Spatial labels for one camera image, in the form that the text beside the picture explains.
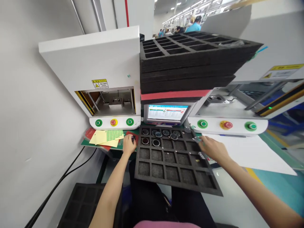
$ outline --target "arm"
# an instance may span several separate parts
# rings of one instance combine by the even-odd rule
[[[204,144],[202,142],[199,143],[202,151],[229,173],[269,227],[303,227],[304,220],[301,216],[234,162],[229,157],[223,143],[207,136],[201,136],[200,138],[204,142]]]
[[[89,228],[113,227],[114,214],[123,185],[124,172],[129,157],[136,148],[136,142],[134,140],[133,144],[131,135],[126,135],[123,145],[123,155],[105,185]]]

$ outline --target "warning label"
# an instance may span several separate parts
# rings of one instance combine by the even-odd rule
[[[266,74],[264,74],[260,80],[263,79],[286,79],[291,76],[294,72],[302,68],[304,64],[295,65],[282,65],[272,67]]]
[[[106,79],[97,79],[92,80],[92,83],[95,89],[109,88],[108,82]]]

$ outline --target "black cable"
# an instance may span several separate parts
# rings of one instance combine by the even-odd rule
[[[55,187],[52,189],[52,191],[49,193],[49,195],[46,197],[46,199],[44,200],[44,202],[41,204],[41,206],[38,208],[38,210],[36,211],[36,213],[33,215],[33,217],[30,219],[30,221],[27,223],[27,225],[25,226],[25,228],[32,228],[33,225],[35,224],[36,220],[38,219],[39,215],[41,214],[42,210],[44,209],[45,205],[47,204],[48,200],[51,198],[53,192],[55,191],[55,189],[58,187],[58,185],[72,172],[74,172],[75,170],[77,170],[78,168],[80,168],[81,166],[83,166],[84,164],[86,164],[95,154],[97,148],[94,150],[93,154],[89,157],[88,160],[86,160],[84,163],[82,163],[80,166],[78,166],[77,168],[73,169],[72,171],[68,172],[69,169],[72,167],[72,165],[74,164],[74,162],[77,160],[77,158],[79,157],[79,155],[81,154],[81,152],[83,151],[85,147],[82,148],[82,150],[79,152],[79,154],[77,155],[77,157],[74,159],[74,161],[72,162],[72,164],[69,166],[69,168],[65,171],[65,173],[63,174],[63,176],[60,178],[60,180],[57,182],[57,184],[55,185]]]

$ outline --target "dark trousers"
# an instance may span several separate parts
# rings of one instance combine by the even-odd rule
[[[171,187],[172,207],[156,183],[134,178],[135,160],[129,165],[133,223],[140,221],[178,221],[199,227],[216,228],[200,192]]]

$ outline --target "pink shirt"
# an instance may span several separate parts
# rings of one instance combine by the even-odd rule
[[[134,228],[199,228],[192,223],[141,221]]]

